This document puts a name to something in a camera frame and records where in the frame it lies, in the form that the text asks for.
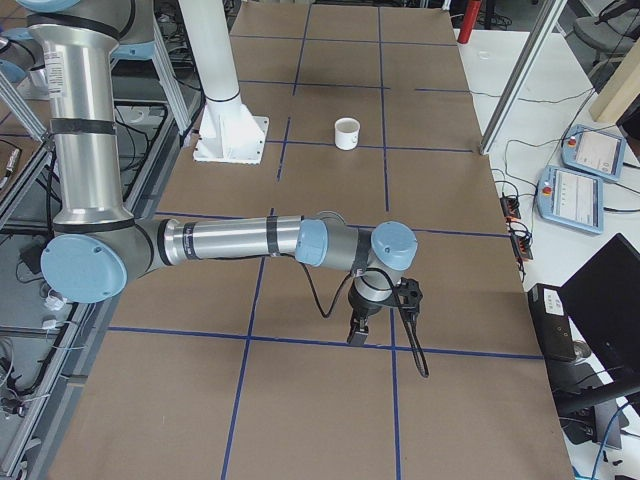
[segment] screen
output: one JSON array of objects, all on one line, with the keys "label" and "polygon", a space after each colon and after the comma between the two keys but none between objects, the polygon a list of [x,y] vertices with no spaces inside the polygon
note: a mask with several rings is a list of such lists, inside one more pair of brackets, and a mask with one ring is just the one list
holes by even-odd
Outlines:
[{"label": "screen", "polygon": [[622,234],[591,257],[559,295],[604,368],[624,366],[609,373],[614,380],[640,373],[640,253]]},{"label": "screen", "polygon": [[598,187],[592,178],[564,170],[556,171],[553,209],[556,216],[593,227]]}]

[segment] black tape band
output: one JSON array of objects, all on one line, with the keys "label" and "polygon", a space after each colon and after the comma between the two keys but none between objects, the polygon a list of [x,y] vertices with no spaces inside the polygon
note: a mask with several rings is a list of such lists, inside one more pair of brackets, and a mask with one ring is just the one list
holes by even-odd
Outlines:
[{"label": "black tape band", "polygon": [[144,228],[142,228],[140,225],[138,225],[137,223],[134,225],[136,227],[136,230],[138,230],[142,236],[144,237],[144,239],[147,241],[147,245],[149,246],[149,264],[147,265],[147,272],[149,271],[149,269],[151,268],[151,264],[153,263],[153,258],[154,258],[154,253],[153,253],[153,242],[151,241],[151,238],[149,238],[149,234],[146,232],[146,230]]},{"label": "black tape band", "polygon": [[167,230],[167,223],[169,223],[169,219],[162,220],[160,225],[158,225],[158,233],[156,235],[156,243],[158,244],[158,254],[160,255],[160,260],[166,266],[170,267],[173,265],[167,257],[167,250],[164,244],[164,232]]},{"label": "black tape band", "polygon": [[216,100],[214,98],[207,97],[205,95],[205,97],[207,97],[207,100],[211,100],[212,102],[216,102],[216,103],[230,102],[231,100],[233,100],[234,98],[237,98],[238,96],[240,96],[240,90],[238,90],[238,93],[236,93],[233,97],[227,98],[226,100]]},{"label": "black tape band", "polygon": [[267,248],[269,255],[280,255],[278,248],[278,217],[270,215],[267,217]]},{"label": "black tape band", "polygon": [[196,255],[196,250],[193,245],[193,230],[195,229],[195,226],[195,222],[189,222],[185,223],[182,228],[182,248],[184,249],[184,254],[189,260],[200,260],[200,257]]},{"label": "black tape band", "polygon": [[97,233],[112,232],[114,230],[122,230],[124,228],[133,227],[135,222],[133,218],[128,220],[120,220],[110,223],[81,223],[81,224],[65,224],[54,223],[54,229],[60,233]]},{"label": "black tape band", "polygon": [[74,17],[72,15],[63,15],[61,13],[34,13],[27,17],[27,26],[53,24],[65,27],[76,27],[92,30],[94,32],[103,33],[109,37],[120,40],[120,32],[106,23],[88,20],[86,18]]},{"label": "black tape band", "polygon": [[358,245],[356,255],[351,265],[351,275],[361,277],[367,271],[369,249],[371,248],[371,232],[358,229]]},{"label": "black tape band", "polygon": [[51,133],[54,135],[77,135],[80,133],[115,135],[116,124],[106,120],[87,120],[85,118],[52,118]]}]

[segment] robotic arm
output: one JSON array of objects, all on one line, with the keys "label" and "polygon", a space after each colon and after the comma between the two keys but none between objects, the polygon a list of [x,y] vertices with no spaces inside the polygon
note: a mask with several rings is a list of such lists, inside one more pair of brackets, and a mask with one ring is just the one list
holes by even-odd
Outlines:
[{"label": "robotic arm", "polygon": [[[29,32],[44,52],[51,132],[59,158],[62,209],[53,221],[56,237],[41,259],[45,279],[56,291],[73,301],[94,303],[118,295],[127,283],[148,272],[186,260],[294,256],[303,264],[351,273],[348,341],[352,345],[364,344],[370,315],[383,307],[397,307],[416,365],[423,376],[428,375],[415,335],[422,293],[417,282],[402,277],[417,250],[408,227],[386,222],[368,232],[348,227],[333,213],[184,224],[135,220],[124,208],[120,192],[109,56],[125,39],[133,43],[153,39],[151,0],[19,3],[34,12],[28,17]],[[222,157],[232,155],[229,152],[242,151],[244,135],[236,131],[220,139],[220,131],[245,128],[253,117],[239,90],[236,93],[222,4],[201,0],[183,4],[190,34],[198,12],[207,5],[213,9],[214,25],[195,25],[200,35],[191,35],[192,43],[194,38],[202,43],[203,32],[209,30],[217,30],[217,44],[226,39],[226,55],[205,58],[203,45],[194,45],[194,53],[201,75],[210,71],[216,76],[213,81],[203,79],[205,120],[211,135],[222,143],[203,141],[209,142],[211,152],[219,149]],[[203,62],[221,63],[204,68]],[[229,74],[222,78],[220,72],[225,71]],[[251,132],[255,129],[249,128],[253,142],[259,136],[254,138]]]}]

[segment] electronic equipment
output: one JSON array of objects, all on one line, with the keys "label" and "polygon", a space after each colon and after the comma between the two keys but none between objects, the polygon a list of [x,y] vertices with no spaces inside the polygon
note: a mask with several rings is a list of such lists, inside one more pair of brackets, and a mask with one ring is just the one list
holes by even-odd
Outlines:
[{"label": "electronic equipment", "polygon": [[[576,411],[628,396],[640,400],[640,253],[620,233],[559,290],[574,324],[614,381],[558,404]],[[635,405],[640,413],[640,406]]]},{"label": "electronic equipment", "polygon": [[527,293],[529,311],[544,358],[560,362],[573,362],[576,353],[569,317],[564,311],[558,287],[535,284]]},{"label": "electronic equipment", "polygon": [[617,182],[626,145],[621,136],[574,125],[562,142],[562,162],[569,168]]},{"label": "electronic equipment", "polygon": [[582,172],[548,166],[538,182],[542,218],[590,233],[604,231],[603,182]]}]

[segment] brown cardboard surface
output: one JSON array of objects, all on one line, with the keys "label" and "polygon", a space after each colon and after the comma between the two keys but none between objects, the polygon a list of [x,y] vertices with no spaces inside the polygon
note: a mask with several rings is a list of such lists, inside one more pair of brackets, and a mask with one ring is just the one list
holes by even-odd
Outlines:
[{"label": "brown cardboard surface", "polygon": [[379,52],[379,46],[375,43],[307,40],[300,63],[299,81],[379,87]]},{"label": "brown cardboard surface", "polygon": [[398,354],[402,478],[573,478],[544,362]]},{"label": "brown cardboard surface", "polygon": [[239,80],[293,82],[302,40],[232,37]]},{"label": "brown cardboard surface", "polygon": [[469,90],[460,53],[455,46],[382,46],[385,87]]},{"label": "brown cardboard surface", "polygon": [[291,85],[241,82],[242,102],[251,113],[269,117],[267,140],[284,140],[287,118],[291,115]]},{"label": "brown cardboard surface", "polygon": [[[259,260],[233,264],[211,260],[157,270],[126,288],[111,324],[244,335],[259,265]],[[238,292],[242,294],[233,302],[226,301]]]},{"label": "brown cardboard surface", "polygon": [[180,151],[158,211],[233,217],[269,213],[281,144],[267,144],[259,165],[195,162],[193,148]]},{"label": "brown cardboard surface", "polygon": [[[540,355],[507,238],[417,233],[423,347]],[[397,322],[398,345],[408,346]]]},{"label": "brown cardboard surface", "polygon": [[[329,309],[345,272],[309,267],[320,303]],[[318,312],[309,284],[300,265],[290,259],[269,259],[265,263],[262,291],[256,309],[253,334],[276,338],[300,338],[345,342],[349,333],[351,307],[347,293],[353,281],[345,284],[333,315],[324,319]],[[367,343],[390,345],[389,316],[371,318]]]},{"label": "brown cardboard surface", "polygon": [[387,165],[391,218],[415,228],[507,232],[488,158],[390,150]]},{"label": "brown cardboard surface", "polygon": [[482,136],[470,93],[385,93],[387,145],[477,151]]},{"label": "brown cardboard surface", "polygon": [[311,9],[307,38],[378,41],[375,8],[345,5],[315,5]]},{"label": "brown cardboard surface", "polygon": [[244,343],[110,332],[49,480],[219,475]]},{"label": "brown cardboard surface", "polygon": [[290,4],[275,9],[260,2],[242,2],[232,35],[302,38],[308,5]]},{"label": "brown cardboard surface", "polygon": [[351,224],[377,225],[387,219],[382,151],[287,145],[275,206],[278,215],[333,210]]},{"label": "brown cardboard surface", "polygon": [[360,145],[382,146],[380,90],[299,86],[292,100],[289,140],[333,144],[334,123],[342,117],[360,122]]},{"label": "brown cardboard surface", "polygon": [[389,352],[252,343],[238,412],[230,480],[395,478]]},{"label": "brown cardboard surface", "polygon": [[[48,100],[28,100],[27,105],[40,119],[45,127],[49,126],[49,120],[51,119],[51,106]],[[18,118],[10,114],[4,122],[0,125],[0,134],[10,133],[12,135],[28,135],[28,132],[22,126],[22,123]]]},{"label": "brown cardboard surface", "polygon": [[380,9],[383,42],[455,45],[449,12],[440,9]]}]

